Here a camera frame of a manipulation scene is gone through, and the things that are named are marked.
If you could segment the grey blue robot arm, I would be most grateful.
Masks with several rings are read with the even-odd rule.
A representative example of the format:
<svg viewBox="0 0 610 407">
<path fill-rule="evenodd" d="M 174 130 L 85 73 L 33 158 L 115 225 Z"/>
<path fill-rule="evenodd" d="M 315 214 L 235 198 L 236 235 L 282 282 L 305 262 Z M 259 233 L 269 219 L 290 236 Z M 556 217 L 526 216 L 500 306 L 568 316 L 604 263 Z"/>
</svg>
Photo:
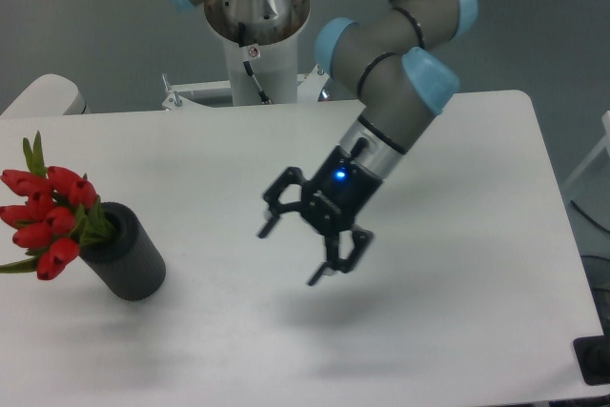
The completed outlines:
<svg viewBox="0 0 610 407">
<path fill-rule="evenodd" d="M 296 38 L 307 23 L 310 0 L 172 0 L 182 10 L 200 7 L 222 40 L 236 106 L 294 103 Z M 319 275 L 349 273 L 372 234 L 356 217 L 458 90 L 458 77 L 432 49 L 466 32 L 478 18 L 478 0 L 388 0 L 390 11 L 362 26 L 348 18 L 325 25 L 315 60 L 327 76 L 352 92 L 364 109 L 312 178 L 286 169 L 264 193 L 267 235 L 296 212 L 326 246 Z"/>
</svg>

